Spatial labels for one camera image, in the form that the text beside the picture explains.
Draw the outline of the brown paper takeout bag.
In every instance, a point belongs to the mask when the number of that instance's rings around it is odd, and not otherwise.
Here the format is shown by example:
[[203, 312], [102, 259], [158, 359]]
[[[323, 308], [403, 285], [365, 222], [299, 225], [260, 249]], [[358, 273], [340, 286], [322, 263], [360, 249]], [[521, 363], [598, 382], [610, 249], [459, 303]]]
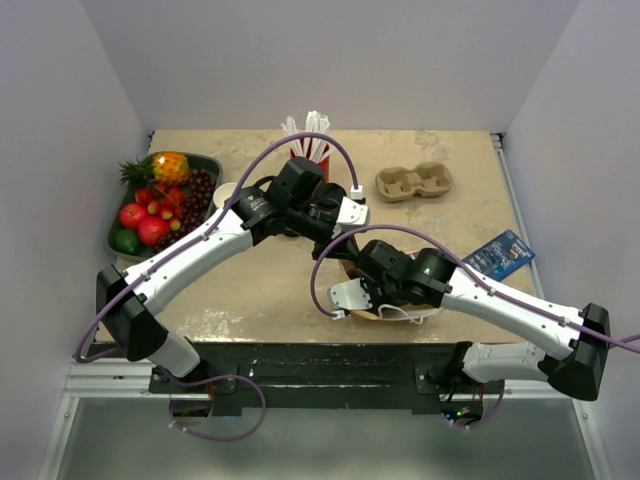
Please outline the brown paper takeout bag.
[[[419, 251], [414, 250], [405, 252], [412, 259], [416, 259]], [[340, 281], [351, 280], [358, 278], [361, 275], [356, 273], [355, 267], [352, 262], [339, 261], [341, 273], [339, 274]], [[422, 325], [426, 319], [433, 317], [440, 313], [442, 309], [433, 308], [429, 305], [405, 305], [402, 307], [396, 307], [393, 305], [382, 305], [375, 312], [369, 311], [351, 311], [350, 317], [358, 320], [366, 321], [380, 321], [380, 322], [407, 322], [414, 325]]]

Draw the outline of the brown pulp cup carrier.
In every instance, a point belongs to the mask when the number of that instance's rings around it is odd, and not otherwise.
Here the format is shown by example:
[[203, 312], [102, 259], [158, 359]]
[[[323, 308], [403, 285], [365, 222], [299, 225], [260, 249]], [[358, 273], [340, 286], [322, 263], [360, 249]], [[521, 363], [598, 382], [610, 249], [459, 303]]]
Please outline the brown pulp cup carrier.
[[453, 186], [450, 170], [438, 162], [426, 162], [413, 169], [390, 167], [375, 177], [376, 187], [387, 203], [410, 200], [416, 196], [435, 198], [448, 193]]

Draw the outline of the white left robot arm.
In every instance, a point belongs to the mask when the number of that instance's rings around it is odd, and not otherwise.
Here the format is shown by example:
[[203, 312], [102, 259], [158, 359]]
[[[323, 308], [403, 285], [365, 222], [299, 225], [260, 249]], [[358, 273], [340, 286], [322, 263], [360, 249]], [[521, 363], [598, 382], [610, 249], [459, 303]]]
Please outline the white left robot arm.
[[321, 167], [295, 157], [275, 177], [237, 186], [202, 225], [129, 272], [101, 270], [98, 320], [127, 360], [150, 360], [168, 370], [183, 391], [196, 392], [206, 383], [207, 368], [195, 347], [156, 314], [202, 275], [269, 237], [290, 231], [325, 246], [338, 228], [367, 219], [362, 186], [345, 192], [325, 182]]

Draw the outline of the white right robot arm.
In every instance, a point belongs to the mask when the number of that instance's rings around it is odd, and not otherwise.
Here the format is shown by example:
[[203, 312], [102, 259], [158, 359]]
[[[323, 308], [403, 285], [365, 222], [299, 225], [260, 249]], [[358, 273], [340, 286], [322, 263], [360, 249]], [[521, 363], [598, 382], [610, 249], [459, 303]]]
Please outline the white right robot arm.
[[608, 311], [547, 303], [457, 266], [434, 248], [411, 257], [390, 244], [369, 242], [355, 260], [363, 286], [378, 302], [440, 307], [492, 323], [518, 343], [457, 343], [452, 359], [433, 379], [459, 393], [501, 380], [546, 382], [574, 399], [599, 396], [610, 332]]

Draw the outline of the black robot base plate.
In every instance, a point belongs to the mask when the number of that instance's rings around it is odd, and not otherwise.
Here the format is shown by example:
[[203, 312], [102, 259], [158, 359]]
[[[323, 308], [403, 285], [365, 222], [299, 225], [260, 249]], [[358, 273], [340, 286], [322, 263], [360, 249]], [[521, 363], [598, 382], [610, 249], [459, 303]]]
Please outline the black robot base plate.
[[200, 343], [204, 360], [180, 383], [158, 367], [151, 393], [169, 395], [182, 415], [237, 416], [271, 409], [409, 410], [479, 418], [481, 399], [499, 393], [462, 378], [459, 344]]

